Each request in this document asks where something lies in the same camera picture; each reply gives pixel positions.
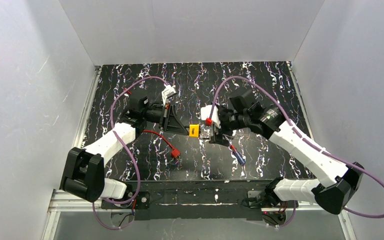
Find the yellow padlock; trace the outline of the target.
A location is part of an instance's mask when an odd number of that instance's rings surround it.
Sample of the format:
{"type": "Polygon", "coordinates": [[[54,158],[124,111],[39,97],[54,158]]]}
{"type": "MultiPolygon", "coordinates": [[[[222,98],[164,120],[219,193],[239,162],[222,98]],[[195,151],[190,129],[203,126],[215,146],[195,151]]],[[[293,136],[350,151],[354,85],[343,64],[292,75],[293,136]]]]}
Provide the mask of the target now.
{"type": "Polygon", "coordinates": [[[189,125],[189,134],[191,138],[199,138],[201,132],[201,126],[199,124],[190,124],[189,125]]]}

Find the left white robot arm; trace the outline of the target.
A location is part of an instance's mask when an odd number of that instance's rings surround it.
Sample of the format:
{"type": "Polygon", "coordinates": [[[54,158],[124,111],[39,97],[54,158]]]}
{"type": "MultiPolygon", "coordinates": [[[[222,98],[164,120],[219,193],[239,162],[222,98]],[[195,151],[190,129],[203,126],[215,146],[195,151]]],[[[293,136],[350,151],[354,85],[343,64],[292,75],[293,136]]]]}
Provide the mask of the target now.
{"type": "Polygon", "coordinates": [[[188,127],[177,117],[170,103],[150,103],[147,96],[131,96],[122,112],[121,121],[112,131],[85,148],[69,150],[62,173],[60,189],[88,202],[103,199],[113,204],[124,205],[133,201],[128,185],[105,177],[105,165],[118,152],[128,150],[148,123],[156,123],[163,132],[189,135],[188,127]]]}

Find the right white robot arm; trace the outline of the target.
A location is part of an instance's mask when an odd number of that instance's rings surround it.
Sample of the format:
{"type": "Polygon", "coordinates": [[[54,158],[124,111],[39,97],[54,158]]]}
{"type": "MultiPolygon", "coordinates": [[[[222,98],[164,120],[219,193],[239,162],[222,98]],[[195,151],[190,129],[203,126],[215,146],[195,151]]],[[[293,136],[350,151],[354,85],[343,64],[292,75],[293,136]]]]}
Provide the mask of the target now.
{"type": "Polygon", "coordinates": [[[338,215],[360,186],[361,165],[346,165],[324,155],[319,145],[287,122],[278,107],[263,107],[251,90],[238,89],[229,100],[232,109],[212,105],[200,109],[201,119],[211,126],[209,143],[228,147],[234,131],[249,129],[287,151],[315,175],[307,180],[277,177],[258,196],[249,198],[248,206],[303,201],[338,215]]]}

